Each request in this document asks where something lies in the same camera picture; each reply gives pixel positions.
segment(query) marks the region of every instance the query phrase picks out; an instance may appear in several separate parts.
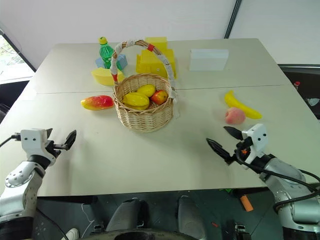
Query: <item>blue toy block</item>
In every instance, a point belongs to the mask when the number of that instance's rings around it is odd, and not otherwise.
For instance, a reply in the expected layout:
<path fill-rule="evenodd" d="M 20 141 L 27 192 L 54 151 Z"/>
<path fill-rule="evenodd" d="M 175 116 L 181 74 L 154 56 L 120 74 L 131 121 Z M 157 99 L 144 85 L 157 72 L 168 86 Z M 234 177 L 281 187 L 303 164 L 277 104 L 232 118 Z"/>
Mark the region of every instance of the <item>blue toy block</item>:
<path fill-rule="evenodd" d="M 122 70 L 128 65 L 126 55 L 124 54 L 119 54 L 117 58 L 117 63 L 116 66 L 118 69 Z"/>
<path fill-rule="evenodd" d="M 95 65 L 96 65 L 97 68 L 104 68 L 104 69 L 106 68 L 105 67 L 105 63 L 104 63 L 104 61 L 102 60 L 101 57 L 99 57 L 97 60 L 95 60 Z M 127 65 L 128 65 L 128 62 L 127 62 L 126 55 L 119 54 L 118 58 L 117 58 L 117 62 L 116 62 L 117 68 L 121 71 Z"/>
<path fill-rule="evenodd" d="M 105 69 L 105 63 L 101 57 L 99 57 L 97 60 L 95 60 L 95 65 L 97 68 L 104 68 Z"/>

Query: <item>white box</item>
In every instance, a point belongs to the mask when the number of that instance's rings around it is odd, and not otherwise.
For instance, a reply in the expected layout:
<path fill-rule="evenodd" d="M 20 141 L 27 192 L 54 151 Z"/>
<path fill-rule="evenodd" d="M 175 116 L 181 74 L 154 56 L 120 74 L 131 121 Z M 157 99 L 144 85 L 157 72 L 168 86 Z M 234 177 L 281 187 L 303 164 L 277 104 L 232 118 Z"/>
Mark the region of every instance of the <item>white box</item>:
<path fill-rule="evenodd" d="M 189 70 L 221 71 L 228 57 L 228 49 L 191 49 Z"/>

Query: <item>bottle cap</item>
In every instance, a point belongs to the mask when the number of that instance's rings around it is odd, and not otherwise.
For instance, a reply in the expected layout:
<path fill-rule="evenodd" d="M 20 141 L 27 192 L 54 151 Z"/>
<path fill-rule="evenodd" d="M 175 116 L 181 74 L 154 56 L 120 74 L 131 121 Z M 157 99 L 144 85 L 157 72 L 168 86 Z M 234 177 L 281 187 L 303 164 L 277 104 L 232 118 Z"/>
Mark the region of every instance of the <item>bottle cap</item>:
<path fill-rule="evenodd" d="M 107 44 L 107 43 L 108 43 L 108 40 L 106 39 L 106 37 L 102 36 L 102 37 L 99 38 L 99 43 L 100 43 L 101 45 Z"/>

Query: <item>basket handle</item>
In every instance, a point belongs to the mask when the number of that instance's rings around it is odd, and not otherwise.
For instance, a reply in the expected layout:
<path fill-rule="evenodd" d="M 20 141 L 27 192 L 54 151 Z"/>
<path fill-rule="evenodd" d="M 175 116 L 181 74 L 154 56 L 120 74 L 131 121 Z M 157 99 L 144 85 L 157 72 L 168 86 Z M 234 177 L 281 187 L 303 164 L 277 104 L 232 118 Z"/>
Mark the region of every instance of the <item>basket handle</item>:
<path fill-rule="evenodd" d="M 156 48 L 154 45 L 152 45 L 144 40 L 123 41 L 123 42 L 119 43 L 117 46 L 115 46 L 114 52 L 111 57 L 111 67 L 110 67 L 111 75 L 112 75 L 113 81 L 114 81 L 114 86 L 117 87 L 119 85 L 119 83 L 118 83 L 118 68 L 117 68 L 118 54 L 120 54 L 124 48 L 129 48 L 134 45 L 141 46 L 145 49 L 148 49 L 150 52 L 153 52 L 156 55 L 156 57 L 164 64 L 164 67 L 165 67 L 165 70 L 166 70 L 166 73 L 168 76 L 168 82 L 169 82 L 172 90 L 174 90 L 174 86 L 175 86 L 174 72 L 172 70 L 170 62 L 168 61 L 167 57 L 164 54 L 162 54 L 162 52 L 158 48 Z"/>

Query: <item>green bottle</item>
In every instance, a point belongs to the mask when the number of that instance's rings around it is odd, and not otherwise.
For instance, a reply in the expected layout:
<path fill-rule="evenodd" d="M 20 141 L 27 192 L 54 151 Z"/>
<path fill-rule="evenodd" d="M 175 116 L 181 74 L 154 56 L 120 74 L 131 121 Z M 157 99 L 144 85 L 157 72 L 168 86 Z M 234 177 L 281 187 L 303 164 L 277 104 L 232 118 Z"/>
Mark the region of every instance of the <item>green bottle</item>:
<path fill-rule="evenodd" d="M 104 67 L 110 69 L 111 67 L 111 56 L 114 53 L 114 49 L 108 44 L 108 40 L 102 36 L 99 38 L 100 43 L 100 57 L 104 62 Z"/>

